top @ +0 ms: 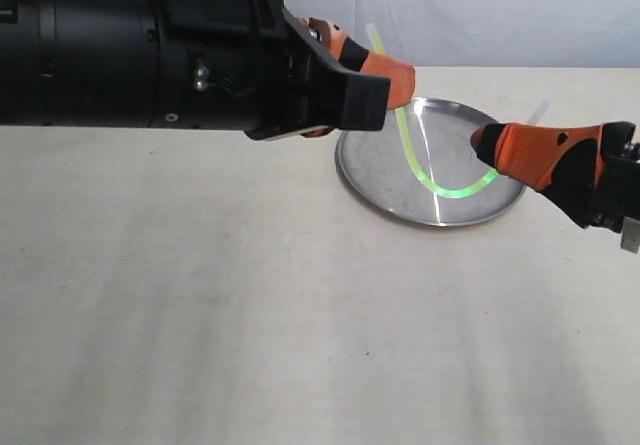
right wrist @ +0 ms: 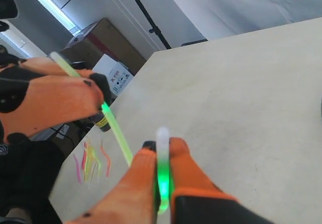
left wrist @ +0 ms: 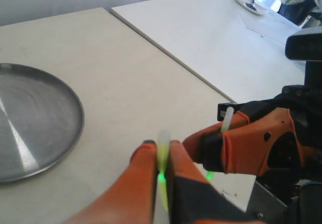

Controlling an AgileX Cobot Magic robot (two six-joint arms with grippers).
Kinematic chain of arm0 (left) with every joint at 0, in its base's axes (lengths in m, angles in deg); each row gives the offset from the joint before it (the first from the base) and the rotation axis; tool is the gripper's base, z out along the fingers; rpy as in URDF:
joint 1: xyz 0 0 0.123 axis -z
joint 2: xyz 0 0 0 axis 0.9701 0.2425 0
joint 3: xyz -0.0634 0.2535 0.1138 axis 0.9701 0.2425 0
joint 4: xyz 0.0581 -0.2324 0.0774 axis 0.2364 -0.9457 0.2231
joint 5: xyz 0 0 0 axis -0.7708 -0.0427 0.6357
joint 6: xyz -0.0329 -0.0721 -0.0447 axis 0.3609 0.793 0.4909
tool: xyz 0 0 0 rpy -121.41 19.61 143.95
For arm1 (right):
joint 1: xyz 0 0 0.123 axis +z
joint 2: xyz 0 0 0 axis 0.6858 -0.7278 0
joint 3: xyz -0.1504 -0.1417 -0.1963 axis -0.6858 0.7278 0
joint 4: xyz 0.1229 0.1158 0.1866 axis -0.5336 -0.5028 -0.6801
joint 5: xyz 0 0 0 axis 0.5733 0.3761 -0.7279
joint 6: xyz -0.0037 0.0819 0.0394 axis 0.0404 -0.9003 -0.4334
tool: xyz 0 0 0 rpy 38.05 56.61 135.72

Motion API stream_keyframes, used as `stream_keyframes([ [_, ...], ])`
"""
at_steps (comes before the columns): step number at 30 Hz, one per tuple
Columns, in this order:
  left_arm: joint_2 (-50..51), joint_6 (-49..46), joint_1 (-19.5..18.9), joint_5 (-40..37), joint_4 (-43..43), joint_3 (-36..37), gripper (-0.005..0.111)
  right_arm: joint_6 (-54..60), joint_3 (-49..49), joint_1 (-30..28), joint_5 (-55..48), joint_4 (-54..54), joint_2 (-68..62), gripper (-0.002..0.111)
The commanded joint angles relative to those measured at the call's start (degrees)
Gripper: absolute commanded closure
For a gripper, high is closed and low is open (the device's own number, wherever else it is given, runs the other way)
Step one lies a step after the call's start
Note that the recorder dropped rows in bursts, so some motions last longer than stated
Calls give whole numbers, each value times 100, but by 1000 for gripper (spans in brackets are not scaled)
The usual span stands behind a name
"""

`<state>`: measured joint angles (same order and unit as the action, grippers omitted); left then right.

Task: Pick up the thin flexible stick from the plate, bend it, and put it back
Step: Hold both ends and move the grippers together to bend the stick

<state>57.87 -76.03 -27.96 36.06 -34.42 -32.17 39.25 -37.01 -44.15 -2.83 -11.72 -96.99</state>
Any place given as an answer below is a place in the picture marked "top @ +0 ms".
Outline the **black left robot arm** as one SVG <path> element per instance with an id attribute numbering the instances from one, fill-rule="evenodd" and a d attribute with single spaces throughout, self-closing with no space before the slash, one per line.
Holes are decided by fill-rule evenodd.
<path id="1" fill-rule="evenodd" d="M 376 132 L 415 80 L 285 0 L 1 0 L 3 125 Z"/>

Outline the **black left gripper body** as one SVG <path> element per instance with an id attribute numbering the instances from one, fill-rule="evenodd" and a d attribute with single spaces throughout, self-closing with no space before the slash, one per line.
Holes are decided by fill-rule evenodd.
<path id="1" fill-rule="evenodd" d="M 156 21 L 152 126 L 253 140 L 378 131 L 390 80 L 343 66 L 284 0 L 149 0 Z"/>

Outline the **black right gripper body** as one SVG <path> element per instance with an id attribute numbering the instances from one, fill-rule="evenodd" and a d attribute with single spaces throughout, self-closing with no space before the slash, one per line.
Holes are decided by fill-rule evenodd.
<path id="1" fill-rule="evenodd" d="M 603 129 L 589 224 L 620 235 L 620 248 L 639 252 L 639 143 L 634 129 Z"/>

